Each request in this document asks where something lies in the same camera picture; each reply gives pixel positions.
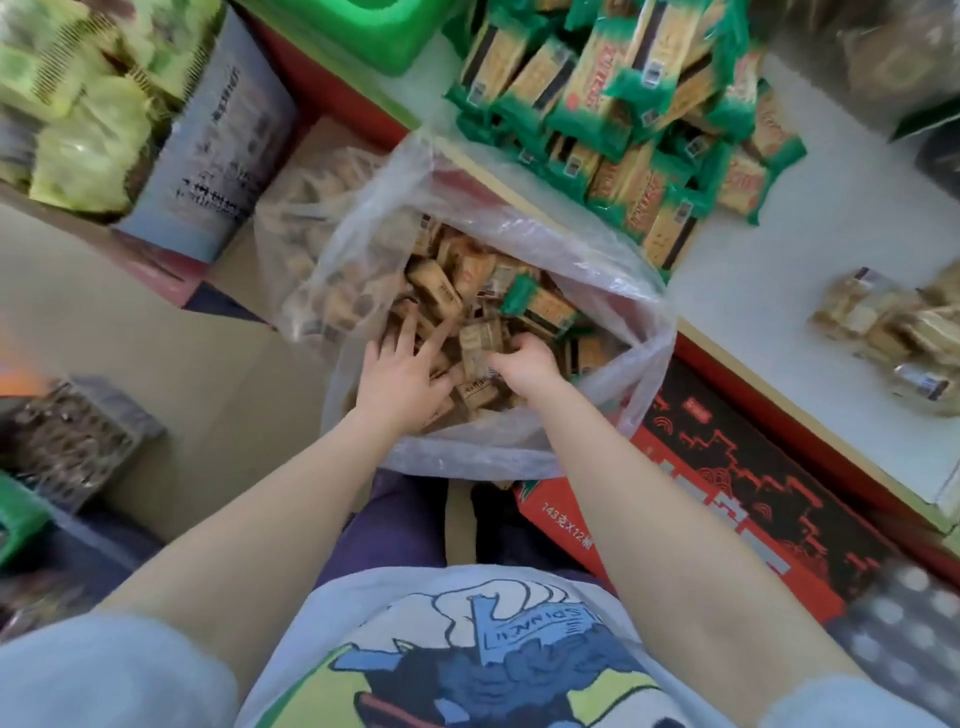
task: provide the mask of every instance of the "person's left hand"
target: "person's left hand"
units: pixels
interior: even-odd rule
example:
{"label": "person's left hand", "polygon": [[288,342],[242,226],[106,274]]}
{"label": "person's left hand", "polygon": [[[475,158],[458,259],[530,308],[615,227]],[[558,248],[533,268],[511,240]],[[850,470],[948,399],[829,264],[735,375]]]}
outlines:
{"label": "person's left hand", "polygon": [[452,328],[452,319],[444,321],[414,354],[417,318],[410,315],[399,336],[388,331],[381,346],[369,342],[356,409],[382,422],[396,437],[419,432],[453,389],[447,375],[430,380],[430,365]]}

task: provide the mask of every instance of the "shirt sleeve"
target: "shirt sleeve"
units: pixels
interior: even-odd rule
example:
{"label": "shirt sleeve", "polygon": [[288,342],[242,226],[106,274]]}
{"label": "shirt sleeve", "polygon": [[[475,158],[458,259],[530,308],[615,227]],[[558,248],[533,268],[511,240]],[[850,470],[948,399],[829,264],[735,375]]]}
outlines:
{"label": "shirt sleeve", "polygon": [[922,708],[869,680],[828,677],[777,703],[758,728],[947,728]]}
{"label": "shirt sleeve", "polygon": [[180,632],[95,612],[0,647],[5,725],[30,728],[228,728],[237,685]]}

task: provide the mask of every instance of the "pile of green biscuit packets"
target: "pile of green biscuit packets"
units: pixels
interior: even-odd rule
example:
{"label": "pile of green biscuit packets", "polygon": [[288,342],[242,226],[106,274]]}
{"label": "pile of green biscuit packets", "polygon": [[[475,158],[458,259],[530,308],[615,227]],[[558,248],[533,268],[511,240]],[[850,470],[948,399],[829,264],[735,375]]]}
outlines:
{"label": "pile of green biscuit packets", "polygon": [[632,238],[665,279],[717,205],[757,225],[806,155],[760,76],[749,0],[474,0],[447,92],[504,150]]}

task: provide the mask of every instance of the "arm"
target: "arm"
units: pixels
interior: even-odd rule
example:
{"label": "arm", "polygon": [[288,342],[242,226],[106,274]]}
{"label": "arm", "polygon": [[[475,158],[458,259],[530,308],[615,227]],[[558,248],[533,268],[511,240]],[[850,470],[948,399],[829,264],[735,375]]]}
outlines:
{"label": "arm", "polygon": [[530,334],[491,364],[539,413],[650,653],[738,725],[809,680],[862,676],[732,530],[563,380]]}
{"label": "arm", "polygon": [[370,343],[356,407],[321,440],[164,548],[102,610],[165,622],[237,678],[241,700],[309,595],[360,487],[452,388],[430,382],[449,324],[414,355],[416,320]]}

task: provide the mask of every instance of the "beige floor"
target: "beige floor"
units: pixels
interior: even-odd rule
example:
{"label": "beige floor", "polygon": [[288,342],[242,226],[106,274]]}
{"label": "beige floor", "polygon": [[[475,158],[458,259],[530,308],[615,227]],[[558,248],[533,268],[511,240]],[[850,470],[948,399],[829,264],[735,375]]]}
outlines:
{"label": "beige floor", "polygon": [[[169,540],[309,444],[316,376],[254,323],[178,310],[80,240],[0,207],[0,311],[52,374],[108,377],[168,435],[108,500]],[[471,560],[466,488],[451,489],[451,560]]]}

